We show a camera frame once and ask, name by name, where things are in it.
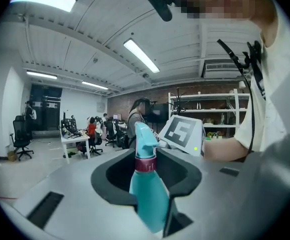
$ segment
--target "white shelf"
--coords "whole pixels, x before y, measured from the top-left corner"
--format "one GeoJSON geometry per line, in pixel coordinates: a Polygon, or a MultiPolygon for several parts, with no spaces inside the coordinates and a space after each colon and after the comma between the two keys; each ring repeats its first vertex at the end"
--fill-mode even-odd
{"type": "MultiPolygon", "coordinates": [[[[246,112],[247,108],[240,108],[239,112],[246,112]]],[[[182,113],[227,113],[227,112],[236,112],[236,109],[187,109],[182,113]]]]}
{"type": "MultiPolygon", "coordinates": [[[[238,93],[238,98],[240,100],[248,100],[250,98],[249,93],[238,93]]],[[[234,93],[212,93],[212,94],[192,94],[192,95],[183,95],[180,98],[181,102],[187,101],[200,101],[200,100],[226,100],[227,98],[234,99],[234,93]]],[[[176,96],[170,96],[171,100],[176,100],[176,96]]]]}
{"type": "Polygon", "coordinates": [[[203,124],[204,128],[235,128],[236,125],[231,124],[211,124],[211,125],[205,125],[203,124]]]}

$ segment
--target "brick wall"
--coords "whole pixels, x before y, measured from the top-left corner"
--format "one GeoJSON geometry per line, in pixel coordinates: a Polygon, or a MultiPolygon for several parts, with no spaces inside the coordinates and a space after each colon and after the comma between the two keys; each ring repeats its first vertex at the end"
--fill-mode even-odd
{"type": "MultiPolygon", "coordinates": [[[[169,93],[176,93],[176,88],[179,87],[179,93],[185,93],[187,95],[198,94],[228,94],[230,90],[236,88],[238,92],[241,90],[238,89],[239,82],[226,82],[226,81],[206,81],[206,82],[197,82],[197,83],[187,83],[187,84],[178,84],[178,85],[171,85],[165,87],[159,87],[155,89],[149,89],[145,91],[138,91],[133,93],[128,93],[116,97],[108,98],[107,100],[107,113],[109,116],[113,116],[116,114],[121,114],[121,118],[126,120],[129,114],[129,111],[134,103],[135,100],[146,97],[151,101],[157,101],[157,104],[166,103],[169,98],[169,93]]],[[[226,105],[225,101],[222,100],[210,100],[210,101],[202,101],[201,103],[202,109],[209,109],[209,108],[220,108],[221,106],[226,105]]],[[[194,103],[188,103],[187,109],[196,109],[197,101],[194,103]]],[[[240,107],[247,108],[246,101],[240,101],[240,107]]],[[[217,120],[219,119],[219,113],[193,113],[190,115],[191,117],[195,118],[211,118],[217,120]]]]}

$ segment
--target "red line on floor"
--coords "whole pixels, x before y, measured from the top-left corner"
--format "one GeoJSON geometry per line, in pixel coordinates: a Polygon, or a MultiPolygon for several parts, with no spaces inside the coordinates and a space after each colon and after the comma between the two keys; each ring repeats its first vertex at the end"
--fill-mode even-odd
{"type": "Polygon", "coordinates": [[[2,196],[0,196],[0,199],[16,200],[17,198],[13,198],[13,197],[2,197],[2,196]]]}

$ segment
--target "gray shirt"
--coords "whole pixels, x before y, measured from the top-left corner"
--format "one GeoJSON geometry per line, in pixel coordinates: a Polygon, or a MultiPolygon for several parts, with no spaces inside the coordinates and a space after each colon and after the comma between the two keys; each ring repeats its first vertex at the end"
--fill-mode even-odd
{"type": "MultiPolygon", "coordinates": [[[[136,122],[142,122],[145,123],[145,120],[143,119],[143,117],[137,113],[136,108],[133,109],[129,115],[128,115],[129,121],[128,121],[128,126],[127,126],[127,136],[129,139],[133,138],[136,135],[135,132],[135,123],[136,122]]],[[[135,149],[136,148],[136,140],[134,140],[130,146],[131,149],[135,149]]]]}

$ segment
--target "white t-shirt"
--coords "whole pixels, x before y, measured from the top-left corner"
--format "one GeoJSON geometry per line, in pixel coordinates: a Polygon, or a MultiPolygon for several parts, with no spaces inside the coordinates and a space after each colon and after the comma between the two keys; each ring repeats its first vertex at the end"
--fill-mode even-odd
{"type": "MultiPolygon", "coordinates": [[[[251,92],[254,102],[255,134],[253,151],[264,151],[269,145],[282,140],[287,133],[277,108],[271,98],[290,75],[290,20],[279,5],[275,4],[278,28],[274,43],[261,48],[261,72],[265,99],[257,86],[255,77],[251,78],[251,92]]],[[[235,134],[247,149],[252,138],[252,104],[248,101],[247,112],[241,126],[235,134]]]]}

